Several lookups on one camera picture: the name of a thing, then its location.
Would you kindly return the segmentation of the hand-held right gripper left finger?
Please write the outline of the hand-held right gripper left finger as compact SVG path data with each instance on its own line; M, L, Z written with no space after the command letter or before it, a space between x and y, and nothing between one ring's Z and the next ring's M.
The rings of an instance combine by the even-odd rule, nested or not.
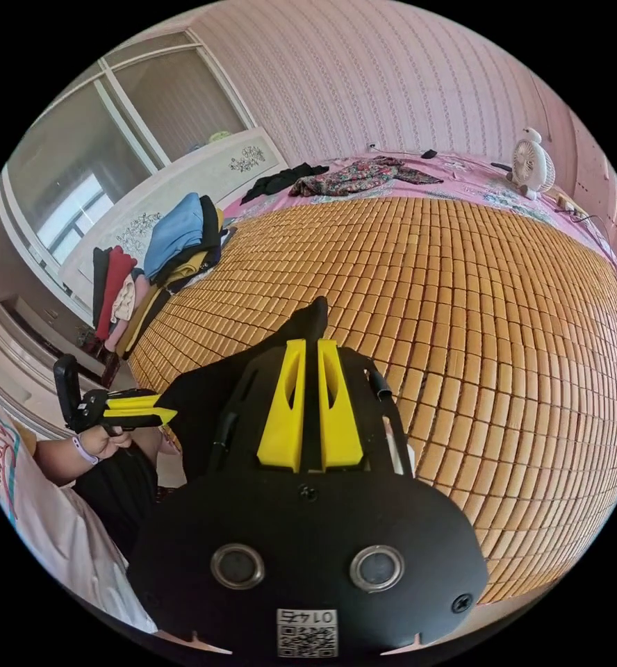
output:
M257 449L258 462L268 468L298 472L304 424L306 341L286 343L268 418Z

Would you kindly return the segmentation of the person's left hand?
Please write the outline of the person's left hand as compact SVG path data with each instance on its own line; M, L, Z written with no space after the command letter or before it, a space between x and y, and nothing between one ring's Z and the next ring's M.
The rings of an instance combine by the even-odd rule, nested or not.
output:
M112 457L118 450L131 446L132 437L121 427L94 426L73 438L81 456L92 465Z

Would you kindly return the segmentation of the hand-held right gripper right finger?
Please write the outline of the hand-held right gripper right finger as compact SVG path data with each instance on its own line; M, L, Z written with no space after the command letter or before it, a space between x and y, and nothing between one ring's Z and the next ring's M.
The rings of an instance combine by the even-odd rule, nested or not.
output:
M335 341L317 342L317 363L323 470L355 468L363 459L363 448Z

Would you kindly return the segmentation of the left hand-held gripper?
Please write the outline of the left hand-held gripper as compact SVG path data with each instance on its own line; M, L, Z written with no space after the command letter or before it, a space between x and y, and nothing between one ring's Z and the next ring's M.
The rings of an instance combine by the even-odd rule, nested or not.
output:
M160 395L152 395L152 392L146 389L116 392L91 390L77 402L77 432L82 433L98 425L133 431L137 428L155 427L156 423L169 423L177 415L177 411L154 408L159 399Z

